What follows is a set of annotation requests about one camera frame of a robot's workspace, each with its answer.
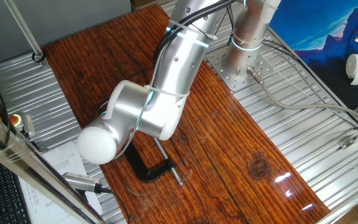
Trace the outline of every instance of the black cable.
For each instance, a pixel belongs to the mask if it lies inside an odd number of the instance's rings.
[[[215,4],[212,4],[208,7],[200,9],[199,11],[196,11],[196,12],[192,13],[191,15],[185,17],[184,19],[182,19],[179,22],[179,24],[188,26],[188,25],[192,24],[193,22],[197,21],[198,19],[201,19],[205,16],[208,16],[209,14],[212,14],[214,12],[217,12],[217,11],[227,7],[228,5],[231,5],[235,1],[236,0],[227,0],[226,2],[217,2]],[[172,40],[177,36],[177,34],[182,30],[183,30],[182,27],[178,28],[178,26],[175,25],[167,33],[165,33],[164,38],[162,39],[162,41],[160,42],[160,44],[158,45],[158,47],[154,53],[154,65],[157,63],[157,58],[160,55],[161,50],[164,48],[164,46],[170,44],[172,42]]]
[[[226,16],[226,14],[227,14],[227,10],[226,10],[226,12],[224,12],[224,15],[223,15],[223,17],[222,17],[222,20],[221,20],[221,22],[219,23],[218,28],[217,28],[216,31],[215,31],[215,35],[218,33],[219,28],[221,28],[222,22],[223,22],[223,20],[224,20],[224,17]]]
[[[231,31],[234,31],[234,16],[233,16],[233,11],[231,9],[231,5],[226,7],[226,10],[228,12],[228,16],[229,16],[229,19],[230,19]]]
[[[200,28],[198,28],[198,27],[196,27],[194,24],[191,24],[193,27],[195,27],[196,29],[198,29],[198,31],[200,31],[202,34],[204,34],[204,36],[206,37],[206,38],[208,38],[209,40],[213,40],[212,38],[210,38],[210,37],[208,37],[208,35],[206,35],[206,33],[203,31],[203,30],[201,30]]]
[[[0,100],[1,100],[1,103],[2,103],[2,112],[3,112],[3,115],[1,116],[1,119],[2,119],[2,122],[6,125],[6,128],[7,128],[6,129],[6,137],[5,137],[4,145],[0,146],[0,149],[5,149],[7,147],[7,144],[9,142],[9,137],[11,135],[11,122],[9,120],[9,115],[7,113],[6,104],[5,104],[4,99],[2,98],[1,91],[0,91]]]
[[[112,192],[110,189],[108,188],[105,188],[105,187],[102,187],[101,188],[101,191],[104,192],[104,193],[109,193],[109,194],[112,194],[115,196],[115,198],[119,201],[119,203],[122,205],[122,209],[123,211],[125,212],[125,214],[127,215],[128,217],[128,224],[131,223],[131,217],[129,216],[129,212],[128,212],[128,209],[127,207],[125,206],[124,202],[122,201],[122,199],[120,197],[118,197],[118,195],[114,192]]]

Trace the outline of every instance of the paper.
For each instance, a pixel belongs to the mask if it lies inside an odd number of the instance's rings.
[[[45,153],[44,158],[59,172],[64,174],[72,172],[74,174],[86,175],[84,165],[77,145],[73,142],[66,143],[50,152]],[[33,224],[72,224],[80,223],[76,218],[60,208],[53,201],[42,195],[26,181],[20,179],[20,184],[24,194],[24,199],[29,211],[30,220]],[[86,192],[89,204],[101,214],[102,208],[95,193]]]

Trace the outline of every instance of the wood grain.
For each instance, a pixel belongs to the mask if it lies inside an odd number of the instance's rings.
[[[82,128],[121,80],[150,80],[167,24],[154,5],[44,48]],[[149,136],[137,133],[133,142],[148,167],[163,160]],[[182,187],[171,173],[137,180],[125,157],[101,166],[134,223],[316,223],[329,213],[204,62],[175,134],[162,144],[181,176],[192,171]]]

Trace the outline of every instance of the mountain illustration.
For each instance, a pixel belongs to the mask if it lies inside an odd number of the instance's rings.
[[[324,48],[321,50],[296,50],[296,54],[307,64],[310,60],[324,63],[329,57],[347,59],[351,54],[358,54],[358,43],[354,37],[358,35],[358,9],[354,9],[347,19],[342,37],[327,36]]]
[[[349,15],[342,37],[328,35],[324,47],[319,50],[296,50],[295,52],[319,76],[330,90],[350,109],[358,107],[358,85],[346,75],[347,58],[358,54],[358,9]]]

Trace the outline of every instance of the white end cap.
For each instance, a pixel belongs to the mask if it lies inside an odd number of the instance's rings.
[[[103,128],[87,127],[77,139],[80,154],[93,164],[110,162],[117,152],[117,144],[111,134]]]

